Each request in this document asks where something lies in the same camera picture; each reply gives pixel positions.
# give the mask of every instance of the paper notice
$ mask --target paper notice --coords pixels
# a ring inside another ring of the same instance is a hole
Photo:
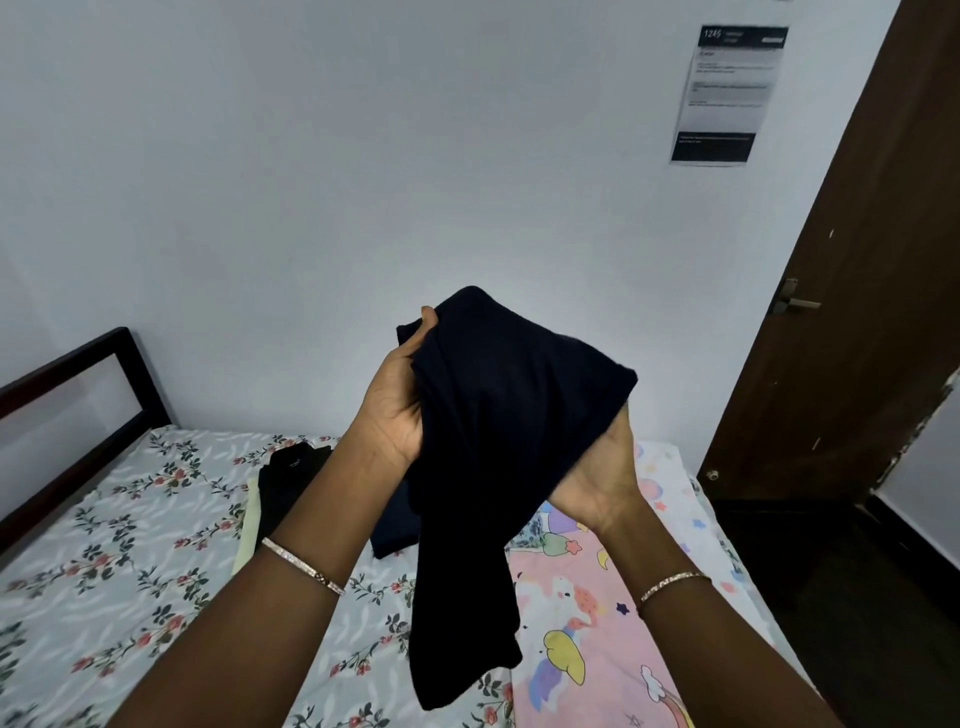
[[[705,25],[686,83],[672,161],[743,164],[780,73],[786,28]]]

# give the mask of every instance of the pink cartoon bed sheet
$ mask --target pink cartoon bed sheet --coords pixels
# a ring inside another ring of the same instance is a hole
[[[641,493],[720,594],[778,645],[752,585],[677,449],[636,447]],[[518,728],[692,725],[650,633],[606,550],[582,524],[544,504],[512,543],[523,660],[513,670]],[[792,652],[788,659],[796,665]]]

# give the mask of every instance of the dark wooden headboard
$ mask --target dark wooden headboard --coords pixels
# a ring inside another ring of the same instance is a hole
[[[55,511],[140,435],[170,424],[170,415],[163,406],[143,356],[130,330],[125,327],[108,331],[0,389],[0,419],[114,354],[143,409],[3,519],[0,522],[0,552],[7,550]]]

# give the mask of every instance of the forearm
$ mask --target forearm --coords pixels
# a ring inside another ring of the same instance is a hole
[[[352,427],[273,534],[344,586],[403,468]],[[110,726],[279,726],[337,596],[265,548],[133,690]]]
[[[598,536],[634,600],[668,576],[697,570],[639,494]],[[663,588],[641,615],[698,728],[840,725],[706,579]]]

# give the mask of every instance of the finger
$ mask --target finger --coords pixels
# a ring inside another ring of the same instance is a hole
[[[397,351],[404,356],[410,356],[417,349],[420,348],[420,344],[423,343],[423,339],[426,337],[426,332],[431,328],[436,326],[440,322],[440,319],[437,317],[437,312],[433,310],[430,306],[422,306],[420,308],[420,328],[407,339],[403,346],[401,346]]]

